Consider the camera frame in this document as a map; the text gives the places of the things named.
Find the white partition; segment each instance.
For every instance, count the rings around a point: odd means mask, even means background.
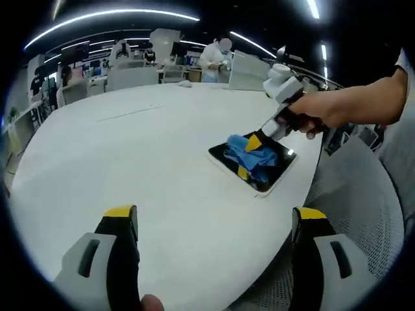
[[[110,70],[108,72],[107,91],[127,89],[136,86],[149,86],[158,83],[155,67]]]
[[[232,61],[229,88],[263,91],[263,82],[268,79],[269,71],[269,64],[236,50]]]

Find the black ceiling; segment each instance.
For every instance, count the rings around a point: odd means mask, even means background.
[[[303,67],[323,74],[321,44],[327,47],[329,78],[343,86],[367,84],[389,75],[399,54],[399,23],[393,14],[397,1],[315,0],[320,19],[314,19],[307,0],[251,1],[99,1],[66,0],[55,21],[39,25],[34,36],[51,25],[72,17],[113,8],[152,8],[200,18],[199,22],[154,14],[120,14],[85,19],[62,27],[31,45],[30,58],[59,45],[91,34],[134,29],[129,36],[148,36],[156,28],[181,30],[184,39],[211,43],[215,36],[236,31],[273,52],[286,45],[286,52],[305,60]],[[106,39],[103,34],[94,40]],[[234,47],[269,57],[235,37]]]

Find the fluorescent light strip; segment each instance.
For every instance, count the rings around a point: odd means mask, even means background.
[[[102,49],[102,50],[96,50],[96,51],[91,51],[91,52],[89,52],[90,54],[93,54],[93,53],[98,53],[98,52],[102,52],[102,51],[109,51],[109,50],[111,50],[112,48],[110,47],[110,48],[108,48],[108,49]]]
[[[320,18],[320,15],[318,15],[317,5],[315,0],[307,0],[310,6],[311,13],[314,18]]]
[[[60,5],[61,4],[62,4],[62,0],[57,0],[56,5],[55,5],[54,10],[53,10],[53,17],[52,17],[52,19],[55,19],[56,18],[56,15],[58,14],[58,11],[60,9]]]
[[[326,51],[326,46],[324,44],[322,44],[322,54],[323,54],[323,59],[327,60],[327,51]]]
[[[277,56],[273,55],[270,51],[267,51],[259,44],[256,44],[255,42],[249,40],[248,38],[245,38],[244,36],[241,36],[240,34],[237,34],[236,32],[231,31],[230,34],[233,34],[234,36],[239,37],[240,39],[245,40],[248,43],[251,43],[252,45],[256,46],[258,49],[261,49],[262,51],[266,52],[267,54],[271,55],[273,58],[277,58]]]
[[[206,44],[203,43],[197,43],[197,42],[192,42],[192,41],[185,41],[185,40],[180,40],[181,43],[188,43],[188,44],[194,44],[194,45],[200,45],[201,47],[207,47]]]
[[[124,39],[124,40],[149,40],[150,38],[128,38],[128,39]]]
[[[54,60],[55,58],[61,57],[61,55],[62,55],[62,54],[58,54],[58,55],[55,55],[55,56],[53,56],[53,57],[51,57],[51,58],[48,58],[48,59],[47,59],[46,61],[44,61],[43,63],[50,62],[51,60]]]
[[[106,41],[101,41],[101,42],[95,42],[95,43],[90,43],[89,45],[97,45],[97,44],[103,44],[103,43],[109,43],[109,42],[114,42],[114,40],[106,40]]]
[[[34,42],[38,41],[40,38],[46,36],[47,34],[50,34],[52,31],[55,31],[56,29],[59,29],[59,28],[61,28],[63,26],[66,26],[68,24],[72,24],[76,21],[80,21],[80,20],[95,17],[95,16],[102,16],[102,15],[108,15],[108,14],[121,14],[121,13],[155,13],[155,14],[164,14],[164,15],[170,15],[170,16],[186,18],[186,19],[190,19],[192,21],[200,21],[200,19],[198,19],[196,17],[191,17],[191,16],[187,16],[187,15],[183,15],[183,14],[177,14],[177,13],[173,13],[173,12],[166,12],[166,11],[159,11],[159,10],[147,10],[147,9],[142,9],[142,8],[101,11],[101,12],[96,12],[96,13],[91,13],[91,14],[79,16],[79,17],[70,19],[68,21],[65,21],[63,23],[57,24],[57,25],[53,26],[52,28],[49,28],[48,30],[42,32],[40,35],[36,36],[35,38],[33,38],[28,44],[26,44],[24,49],[27,49]]]
[[[66,49],[68,49],[68,48],[70,48],[70,47],[76,47],[77,45],[80,45],[80,44],[85,44],[85,43],[89,43],[89,40],[88,40],[88,41],[84,41],[84,42],[80,42],[80,43],[76,43],[76,44],[72,44],[72,45],[70,45],[70,46],[68,46],[68,47],[63,47],[63,48],[62,48],[62,51],[63,51],[63,50],[66,50]]]

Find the white round table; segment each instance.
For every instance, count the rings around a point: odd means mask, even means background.
[[[103,213],[137,205],[140,294],[166,310],[222,310],[274,258],[317,166],[322,136],[281,140],[298,158],[265,198],[214,165],[208,149],[258,129],[278,104],[222,85],[135,87],[54,112],[21,159],[11,210],[39,270],[53,280],[64,253]]]

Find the black tray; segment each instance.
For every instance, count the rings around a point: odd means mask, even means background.
[[[245,138],[251,137],[252,133],[244,135]],[[249,186],[254,188],[255,190],[259,192],[266,192],[268,191],[275,182],[281,177],[281,175],[286,171],[286,169],[290,166],[290,164],[294,161],[296,158],[295,152],[293,152],[291,155],[289,155],[289,149],[287,147],[284,147],[282,144],[277,143],[276,141],[273,141],[272,139],[269,139],[267,142],[267,147],[273,149],[275,153],[277,153],[277,165],[274,167],[266,167],[265,174],[268,176],[268,182],[263,183],[258,180],[254,180],[251,178],[248,178],[245,181]],[[228,159],[224,156],[224,151],[229,150],[228,145],[226,143],[220,144],[218,146],[214,146],[209,149],[209,153],[219,162],[221,162],[226,168],[231,170],[236,176],[238,176],[238,163],[232,161],[231,159]]]

